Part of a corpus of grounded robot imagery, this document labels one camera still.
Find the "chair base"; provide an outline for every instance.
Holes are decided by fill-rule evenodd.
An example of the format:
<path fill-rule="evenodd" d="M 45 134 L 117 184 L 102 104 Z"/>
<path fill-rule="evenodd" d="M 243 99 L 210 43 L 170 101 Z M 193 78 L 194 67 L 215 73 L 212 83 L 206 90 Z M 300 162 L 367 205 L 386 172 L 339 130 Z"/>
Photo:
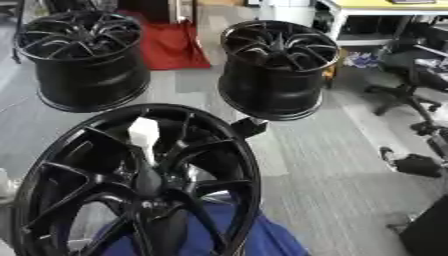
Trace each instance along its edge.
<path fill-rule="evenodd" d="M 415 95 L 415 88 L 402 84 L 395 88 L 388 88 L 383 86 L 372 85 L 366 88 L 365 92 L 367 93 L 382 93 L 394 96 L 395 100 L 388 102 L 380 107 L 378 107 L 374 113 L 377 116 L 384 115 L 390 109 L 400 106 L 400 105 L 409 105 L 413 109 L 415 109 L 425 121 L 432 121 L 432 118 L 428 112 L 435 112 L 438 108 L 442 106 L 442 103 L 424 98 L 419 95 Z M 422 103 L 431 104 L 431 106 L 425 109 Z"/>

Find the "table leg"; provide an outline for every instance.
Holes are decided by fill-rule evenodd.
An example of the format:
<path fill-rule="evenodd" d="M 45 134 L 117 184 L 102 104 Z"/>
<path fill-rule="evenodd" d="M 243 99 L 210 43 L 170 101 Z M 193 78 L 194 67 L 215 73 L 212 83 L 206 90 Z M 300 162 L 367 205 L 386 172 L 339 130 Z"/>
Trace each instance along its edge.
<path fill-rule="evenodd" d="M 331 25 L 331 30 L 329 33 L 331 39 L 335 41 L 338 39 L 339 34 L 341 33 L 342 26 L 344 26 L 347 18 L 348 16 L 343 12 L 338 12 L 334 15 L 334 21 Z"/>

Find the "glossy black paint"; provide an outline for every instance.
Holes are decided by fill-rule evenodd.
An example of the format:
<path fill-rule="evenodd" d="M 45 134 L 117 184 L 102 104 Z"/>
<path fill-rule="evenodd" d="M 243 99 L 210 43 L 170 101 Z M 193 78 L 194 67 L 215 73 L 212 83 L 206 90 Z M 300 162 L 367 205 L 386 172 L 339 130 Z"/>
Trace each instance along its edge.
<path fill-rule="evenodd" d="M 138 117 L 158 121 L 157 165 L 128 144 Z M 194 165 L 214 179 L 194 180 Z M 157 176 L 161 182 L 143 189 Z M 226 233 L 216 228 L 200 198 L 228 190 L 236 215 Z M 102 202 L 116 219 L 83 249 L 70 251 L 68 234 L 80 208 Z M 18 256 L 96 256 L 123 236 L 138 255 L 176 255 L 185 239 L 186 213 L 195 215 L 214 241 L 211 255 L 230 256 L 244 242 L 260 203 L 260 176 L 249 146 L 224 121 L 170 104 L 136 105 L 93 117 L 53 143 L 20 187 L 11 214 Z"/>
<path fill-rule="evenodd" d="M 227 53 L 219 91 L 237 110 L 282 121 L 306 117 L 322 102 L 322 72 L 339 56 L 324 34 L 282 21 L 248 21 L 221 36 Z"/>
<path fill-rule="evenodd" d="M 44 103 L 93 112 L 128 102 L 146 89 L 149 71 L 138 46 L 140 33 L 131 17 L 68 12 L 25 25 L 15 45 L 36 64 Z"/>

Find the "office chair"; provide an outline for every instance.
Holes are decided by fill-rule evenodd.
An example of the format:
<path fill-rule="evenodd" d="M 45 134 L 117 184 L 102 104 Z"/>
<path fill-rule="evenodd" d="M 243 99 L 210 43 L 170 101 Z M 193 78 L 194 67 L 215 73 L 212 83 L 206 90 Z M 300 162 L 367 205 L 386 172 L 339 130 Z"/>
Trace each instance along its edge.
<path fill-rule="evenodd" d="M 428 111 L 435 112 L 442 104 L 417 95 L 417 89 L 428 87 L 440 92 L 448 92 L 448 65 L 445 66 L 448 64 L 445 63 L 448 54 L 436 50 L 445 43 L 443 36 L 448 39 L 448 33 L 430 27 L 428 24 L 420 24 L 414 26 L 413 29 L 413 38 L 393 40 L 379 54 L 379 67 L 385 72 L 398 75 L 402 84 L 395 88 L 379 85 L 366 88 L 368 93 L 388 94 L 395 98 L 394 101 L 388 102 L 374 111 L 378 116 L 393 107 L 405 104 L 415 109 L 425 121 L 431 121 Z M 430 104 L 429 108 L 426 109 L 422 103 Z"/>

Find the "metal stand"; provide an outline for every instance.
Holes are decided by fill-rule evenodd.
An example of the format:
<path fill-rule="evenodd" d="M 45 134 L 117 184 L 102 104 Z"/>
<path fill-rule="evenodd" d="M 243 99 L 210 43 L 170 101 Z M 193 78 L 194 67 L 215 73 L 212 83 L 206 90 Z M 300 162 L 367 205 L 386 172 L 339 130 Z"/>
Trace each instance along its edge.
<path fill-rule="evenodd" d="M 16 6 L 16 18 L 17 18 L 17 21 L 16 21 L 16 32 L 14 33 L 14 38 L 17 36 L 17 33 L 22 28 L 24 11 L 25 11 L 25 0 L 18 0 L 17 6 Z M 14 47 L 12 48 L 12 59 L 17 64 L 21 63 L 19 54 L 18 54 L 16 48 L 14 48 Z"/>
<path fill-rule="evenodd" d="M 265 132 L 268 127 L 268 121 L 254 117 L 246 117 L 236 121 L 231 126 L 238 134 L 247 139 Z"/>

